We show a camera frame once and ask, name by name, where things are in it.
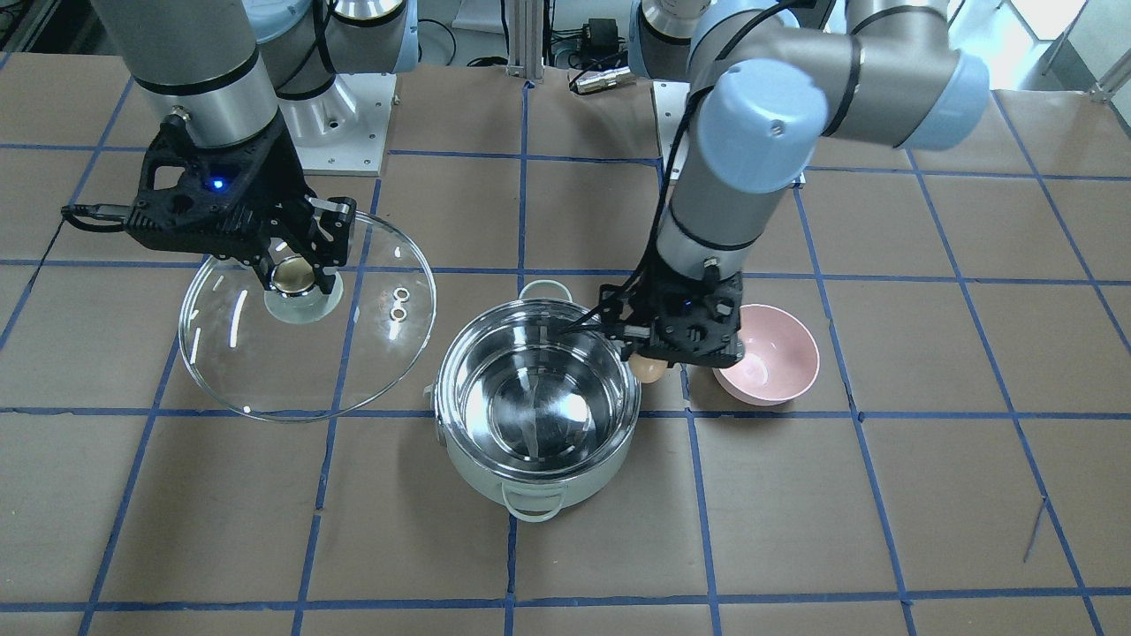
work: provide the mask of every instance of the white mounting plate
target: white mounting plate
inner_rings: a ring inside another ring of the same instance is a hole
[[[342,75],[339,79],[357,98],[356,130],[326,146],[299,146],[299,161],[307,174],[380,177],[389,117],[396,98],[392,74]]]
[[[656,136],[659,138],[659,152],[664,156],[664,166],[667,167],[667,157],[672,154],[672,143],[675,140],[675,129],[680,127],[683,119],[683,108],[688,101],[687,81],[653,81],[651,96],[653,105],[656,109]],[[688,158],[687,139],[680,143],[680,152],[675,155],[675,165],[672,166],[672,181],[680,180],[680,172],[683,170],[683,162]],[[794,187],[805,186],[805,173],[802,172],[794,180]]]

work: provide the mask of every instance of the transparent pot lid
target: transparent pot lid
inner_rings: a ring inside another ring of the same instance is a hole
[[[310,422],[369,404],[412,369],[432,333],[435,286],[424,255],[396,227],[357,213],[351,265],[334,291],[276,240],[274,281],[209,258],[181,306],[181,356],[224,406],[257,420]]]

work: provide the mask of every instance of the silver connector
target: silver connector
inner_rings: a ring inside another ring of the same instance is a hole
[[[616,88],[618,86],[624,86],[625,84],[634,84],[637,76],[632,75],[629,67],[610,69],[606,71],[598,72],[596,75],[590,75],[584,79],[577,80],[577,94],[588,95],[590,93],[597,93],[599,91],[608,91],[610,88]]]

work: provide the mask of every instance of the light blue joint cap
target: light blue joint cap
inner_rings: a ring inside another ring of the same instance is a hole
[[[640,49],[640,0],[632,0],[629,12],[629,70],[637,77],[650,77]]]
[[[392,72],[408,72],[416,68],[416,63],[420,61],[420,51],[417,50],[420,40],[416,33],[420,23],[416,22],[416,0],[405,0],[405,11],[407,11],[405,15],[407,28],[400,38],[400,53],[397,54],[397,63],[394,65]]]
[[[977,55],[960,52],[955,74],[923,121],[900,148],[946,151],[974,130],[990,100],[990,69]]]
[[[694,55],[696,49],[699,48],[699,42],[720,22],[735,14],[768,9],[774,5],[777,5],[774,0],[717,0],[707,8],[702,17],[699,18],[699,22],[696,23],[696,32],[691,36],[691,55]],[[797,23],[797,17],[789,10],[782,11],[774,17],[780,19],[786,26],[801,27],[801,24]],[[688,55],[688,68],[691,68],[691,55]]]
[[[696,146],[731,188],[772,192],[809,165],[827,115],[824,94],[803,71],[778,60],[745,60],[703,100]]]
[[[265,44],[283,35],[307,15],[311,0],[243,0],[256,43]]]

